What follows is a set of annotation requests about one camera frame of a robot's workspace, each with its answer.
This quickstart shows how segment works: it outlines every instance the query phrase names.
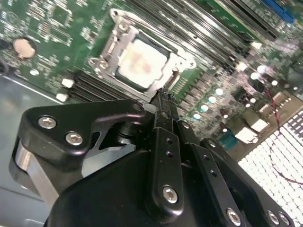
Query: cable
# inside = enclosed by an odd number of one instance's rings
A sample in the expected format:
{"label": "cable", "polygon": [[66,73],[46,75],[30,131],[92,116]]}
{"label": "cable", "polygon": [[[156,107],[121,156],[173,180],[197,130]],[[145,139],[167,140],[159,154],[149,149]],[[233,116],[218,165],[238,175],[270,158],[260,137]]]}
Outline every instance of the cable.
{"label": "cable", "polygon": [[[276,111],[276,101],[273,99],[272,95],[270,94],[270,91],[267,90],[266,91],[268,97],[272,100],[272,107],[274,109],[274,114],[275,114],[275,119],[276,119],[276,124],[277,124],[277,127],[278,127],[278,135],[277,137],[275,138],[275,140],[273,140],[273,143],[272,143],[272,146],[275,145],[275,141],[278,139],[278,136],[281,135],[281,130],[280,130],[280,120],[279,120],[279,114],[278,114],[278,111]],[[272,153],[274,153],[273,149],[272,149],[272,146],[269,148],[269,157],[270,157],[270,162],[271,162],[271,166],[273,167],[273,169],[278,173],[278,175],[282,178],[284,178],[285,180],[287,180],[288,182],[290,183],[297,183],[299,185],[303,185],[303,182],[298,182],[294,179],[290,179],[290,178],[287,178],[284,176],[283,173],[281,173],[280,171],[277,170],[276,168],[276,164],[274,163],[273,159],[272,159]]]}

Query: screw hole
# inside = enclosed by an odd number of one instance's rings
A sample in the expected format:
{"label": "screw hole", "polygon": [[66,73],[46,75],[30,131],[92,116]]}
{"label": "screw hole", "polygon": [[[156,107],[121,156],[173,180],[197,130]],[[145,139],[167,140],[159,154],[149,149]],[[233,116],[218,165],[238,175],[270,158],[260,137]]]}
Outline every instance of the screw hole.
{"label": "screw hole", "polygon": [[209,161],[210,159],[209,159],[209,156],[207,156],[207,155],[204,155],[203,156],[207,161]]}
{"label": "screw hole", "polygon": [[172,141],[170,138],[166,138],[166,142],[169,143],[169,144],[172,144]]}
{"label": "screw hole", "polygon": [[170,153],[169,151],[166,152],[167,157],[173,157],[172,153]]}
{"label": "screw hole", "polygon": [[211,170],[210,173],[214,176],[214,177],[217,177],[217,173],[214,171],[214,170]]}

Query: capacitor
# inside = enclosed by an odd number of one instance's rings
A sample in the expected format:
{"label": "capacitor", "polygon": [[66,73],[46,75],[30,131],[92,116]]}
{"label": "capacitor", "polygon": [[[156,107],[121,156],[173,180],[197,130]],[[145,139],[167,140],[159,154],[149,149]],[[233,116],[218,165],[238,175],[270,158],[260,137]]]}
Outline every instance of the capacitor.
{"label": "capacitor", "polygon": [[267,70],[267,66],[266,65],[259,65],[257,67],[257,72],[259,72],[259,73],[265,73],[266,70]]}
{"label": "capacitor", "polygon": [[249,80],[249,84],[258,92],[262,93],[265,90],[265,85],[258,79]]}
{"label": "capacitor", "polygon": [[216,95],[218,95],[218,96],[221,96],[221,95],[223,95],[223,93],[224,93],[223,89],[220,88],[220,87],[217,87],[217,88],[214,90],[214,92],[215,92]]}
{"label": "capacitor", "polygon": [[202,104],[200,108],[202,112],[206,112],[208,110],[208,106],[206,104]]}
{"label": "capacitor", "polygon": [[33,58],[37,51],[37,46],[34,41],[27,37],[15,39],[13,48],[20,59]]}
{"label": "capacitor", "polygon": [[255,80],[255,79],[259,79],[261,77],[261,74],[258,73],[258,72],[253,72],[251,75],[250,75],[250,78],[252,80]]}
{"label": "capacitor", "polygon": [[270,83],[272,86],[277,86],[278,85],[278,81],[276,79],[274,79],[273,77],[271,77],[268,74],[263,74],[262,77],[268,82]]}
{"label": "capacitor", "polygon": [[210,103],[215,103],[215,102],[217,101],[217,99],[216,99],[215,96],[209,96],[209,97],[208,97],[208,101],[209,101]]}
{"label": "capacitor", "polygon": [[279,79],[279,85],[285,89],[290,88],[290,84],[285,79]]}
{"label": "capacitor", "polygon": [[198,111],[193,111],[193,118],[199,120],[201,118],[200,113]]}
{"label": "capacitor", "polygon": [[220,110],[220,114],[224,119],[228,118],[228,113],[229,113],[229,111],[227,111],[225,109]]}
{"label": "capacitor", "polygon": [[250,108],[250,107],[251,107],[251,104],[250,104],[250,102],[249,102],[248,99],[244,99],[244,100],[242,101],[242,104],[243,104],[246,108]]}
{"label": "capacitor", "polygon": [[250,103],[255,103],[256,102],[256,99],[252,95],[248,94],[246,96],[246,98],[247,98],[247,100],[249,100]]}
{"label": "capacitor", "polygon": [[226,125],[223,122],[220,122],[220,128],[221,128],[222,132],[227,132],[228,131]]}

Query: silver screw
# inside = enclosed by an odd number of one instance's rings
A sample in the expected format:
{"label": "silver screw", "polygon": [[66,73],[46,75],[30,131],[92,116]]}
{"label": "silver screw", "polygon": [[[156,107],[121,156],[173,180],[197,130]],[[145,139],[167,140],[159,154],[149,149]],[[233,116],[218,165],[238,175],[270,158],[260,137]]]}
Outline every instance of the silver screw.
{"label": "silver screw", "polygon": [[186,122],[182,122],[183,126],[186,128],[186,129],[189,129],[189,124],[187,124]]}
{"label": "silver screw", "polygon": [[108,63],[106,61],[100,61],[99,66],[100,66],[100,68],[105,70],[108,68]]}
{"label": "silver screw", "polygon": [[162,112],[162,116],[165,117],[166,119],[169,119],[169,115],[166,112]]}
{"label": "silver screw", "polygon": [[238,216],[238,214],[232,209],[232,208],[227,208],[226,210],[227,216],[232,221],[232,223],[236,226],[241,225],[241,219]]}
{"label": "silver screw", "polygon": [[133,104],[133,108],[137,111],[141,111],[141,107],[137,103]]}
{"label": "silver screw", "polygon": [[208,141],[208,143],[209,143],[209,145],[210,145],[210,146],[212,146],[213,148],[215,148],[215,147],[216,147],[215,143],[214,143],[214,142],[212,142],[211,140],[209,140],[209,141]]}
{"label": "silver screw", "polygon": [[45,129],[53,129],[56,127],[57,122],[51,117],[41,117],[38,120],[38,124]]}
{"label": "silver screw", "polygon": [[166,186],[163,188],[163,196],[170,203],[176,203],[178,201],[178,195],[171,187]]}
{"label": "silver screw", "polygon": [[281,218],[288,226],[290,226],[290,221],[287,219],[287,217],[286,217],[283,213],[281,213],[281,212],[279,212],[279,215],[280,215],[280,218]]}
{"label": "silver screw", "polygon": [[272,222],[274,222],[276,225],[279,225],[279,219],[276,217],[276,215],[274,215],[273,212],[269,210],[267,211],[267,214]]}
{"label": "silver screw", "polygon": [[70,132],[65,136],[66,141],[74,146],[80,145],[83,138],[76,132]]}

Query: chip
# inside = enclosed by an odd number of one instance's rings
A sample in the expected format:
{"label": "chip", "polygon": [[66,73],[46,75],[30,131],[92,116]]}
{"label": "chip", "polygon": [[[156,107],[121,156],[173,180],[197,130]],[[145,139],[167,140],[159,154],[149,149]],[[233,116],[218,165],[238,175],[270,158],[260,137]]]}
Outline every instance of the chip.
{"label": "chip", "polygon": [[129,43],[119,61],[118,73],[131,82],[148,88],[162,77],[168,58],[155,48],[136,39]]}

